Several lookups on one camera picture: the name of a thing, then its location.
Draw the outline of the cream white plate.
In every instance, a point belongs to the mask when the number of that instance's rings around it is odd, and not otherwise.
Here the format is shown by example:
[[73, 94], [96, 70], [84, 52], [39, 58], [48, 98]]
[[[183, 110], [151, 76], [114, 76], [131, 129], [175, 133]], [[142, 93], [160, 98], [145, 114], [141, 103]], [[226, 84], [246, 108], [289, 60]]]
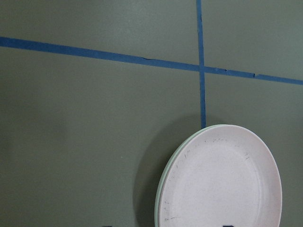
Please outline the cream white plate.
[[202, 132], [215, 127], [215, 125], [212, 126], [208, 126], [206, 128], [203, 128], [197, 132], [195, 132], [194, 134], [192, 134], [191, 136], [189, 136], [185, 141], [183, 141], [180, 146], [173, 152], [173, 154], [171, 155], [171, 157], [169, 158], [163, 173], [161, 175], [158, 187], [157, 187], [157, 192], [156, 192], [156, 197], [155, 197], [155, 204], [154, 204], [154, 226], [155, 227], [159, 227], [159, 207], [160, 207], [160, 200], [161, 200], [161, 194], [162, 194], [162, 189], [164, 187], [164, 183], [166, 181], [166, 177], [167, 174], [172, 166], [172, 164], [174, 163], [176, 157], [179, 155], [179, 153], [181, 152], [181, 150], [197, 135], [201, 134]]

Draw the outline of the pink plate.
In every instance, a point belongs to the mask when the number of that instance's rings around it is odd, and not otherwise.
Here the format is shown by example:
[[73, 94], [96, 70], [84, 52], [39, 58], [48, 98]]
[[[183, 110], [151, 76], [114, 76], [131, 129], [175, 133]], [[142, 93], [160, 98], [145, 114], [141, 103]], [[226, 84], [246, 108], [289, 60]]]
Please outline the pink plate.
[[250, 130], [215, 125], [176, 157], [159, 208], [160, 227], [277, 227], [282, 186], [275, 159]]

